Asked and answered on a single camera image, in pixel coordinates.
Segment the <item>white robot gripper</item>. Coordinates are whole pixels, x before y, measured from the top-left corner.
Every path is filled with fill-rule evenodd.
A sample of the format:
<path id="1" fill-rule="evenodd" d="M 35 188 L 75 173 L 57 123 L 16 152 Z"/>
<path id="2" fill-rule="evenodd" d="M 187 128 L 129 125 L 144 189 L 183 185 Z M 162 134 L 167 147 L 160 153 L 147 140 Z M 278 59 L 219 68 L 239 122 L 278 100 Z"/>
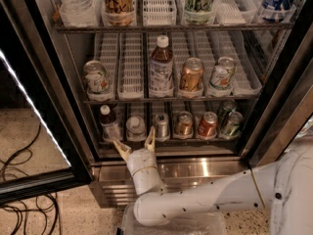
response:
<path id="1" fill-rule="evenodd" d="M 152 126 L 145 141 L 145 148 L 135 150 L 115 139 L 114 146 L 120 156 L 127 162 L 127 168 L 133 179 L 136 194 L 141 196 L 149 192 L 162 192 L 164 184 L 157 169 L 156 130 Z"/>

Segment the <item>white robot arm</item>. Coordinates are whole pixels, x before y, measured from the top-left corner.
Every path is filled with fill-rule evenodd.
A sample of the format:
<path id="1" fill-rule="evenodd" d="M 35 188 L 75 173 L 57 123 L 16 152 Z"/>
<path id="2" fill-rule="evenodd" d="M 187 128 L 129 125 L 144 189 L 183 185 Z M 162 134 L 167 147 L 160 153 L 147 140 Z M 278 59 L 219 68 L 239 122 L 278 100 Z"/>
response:
<path id="1" fill-rule="evenodd" d="M 270 235 L 313 235 L 311 147 L 299 146 L 274 163 L 169 193 L 158 173 L 155 141 L 154 130 L 139 150 L 117 139 L 113 141 L 134 182 L 138 199 L 133 212 L 140 224 L 163 225 L 184 213 L 268 208 Z"/>

